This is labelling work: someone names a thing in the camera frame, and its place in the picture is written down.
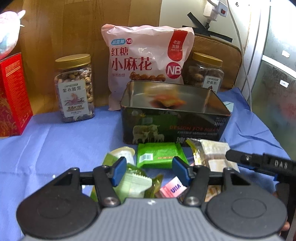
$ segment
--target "red label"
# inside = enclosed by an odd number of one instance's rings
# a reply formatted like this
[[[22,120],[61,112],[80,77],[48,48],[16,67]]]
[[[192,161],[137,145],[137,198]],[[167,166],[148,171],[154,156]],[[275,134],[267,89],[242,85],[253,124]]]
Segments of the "red label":
[[[174,30],[173,36],[168,45],[168,57],[173,61],[180,61],[183,58],[183,43],[187,36],[187,31]]]
[[[127,44],[131,44],[132,42],[133,42],[132,39],[130,39],[130,38],[129,38],[129,39],[126,39],[126,43],[127,43]]]
[[[170,62],[166,66],[165,72],[171,79],[176,79],[181,75],[182,67],[175,62]]]

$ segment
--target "open tin box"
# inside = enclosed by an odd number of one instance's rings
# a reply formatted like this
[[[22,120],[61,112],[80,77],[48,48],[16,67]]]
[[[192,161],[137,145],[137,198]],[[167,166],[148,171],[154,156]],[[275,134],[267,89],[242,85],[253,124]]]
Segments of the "open tin box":
[[[186,138],[219,141],[230,112],[210,89],[133,80],[121,100],[123,141],[183,143]]]

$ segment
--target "green snack package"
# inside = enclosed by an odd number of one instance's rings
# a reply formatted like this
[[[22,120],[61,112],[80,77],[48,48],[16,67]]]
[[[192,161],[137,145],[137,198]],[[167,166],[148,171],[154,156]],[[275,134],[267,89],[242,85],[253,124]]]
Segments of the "green snack package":
[[[137,167],[141,168],[172,168],[173,157],[180,157],[188,164],[186,156],[179,143],[146,143],[139,144]]]
[[[112,166],[117,160],[117,157],[108,153],[102,165]],[[121,202],[124,202],[127,197],[154,198],[155,193],[161,188],[162,180],[163,175],[149,178],[144,170],[128,163],[121,182],[113,189]],[[93,187],[90,197],[98,202],[95,187]]]

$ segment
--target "plastic jar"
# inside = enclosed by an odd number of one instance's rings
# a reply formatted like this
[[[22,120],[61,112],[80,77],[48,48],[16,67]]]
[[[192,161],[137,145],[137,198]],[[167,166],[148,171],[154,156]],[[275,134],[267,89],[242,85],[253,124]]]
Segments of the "plastic jar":
[[[75,54],[55,60],[56,95],[63,122],[94,117],[90,54]]]
[[[222,64],[222,60],[213,56],[193,53],[184,84],[211,89],[217,93],[224,77]]]

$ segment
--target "wooden wall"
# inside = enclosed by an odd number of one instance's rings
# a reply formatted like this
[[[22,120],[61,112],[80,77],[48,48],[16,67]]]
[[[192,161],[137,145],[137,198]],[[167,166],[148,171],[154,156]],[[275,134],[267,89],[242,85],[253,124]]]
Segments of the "wooden wall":
[[[22,52],[34,114],[58,110],[54,60],[90,53],[96,106],[108,103],[109,51],[101,35],[106,24],[158,26],[162,0],[14,0],[4,11],[26,10],[11,54]]]

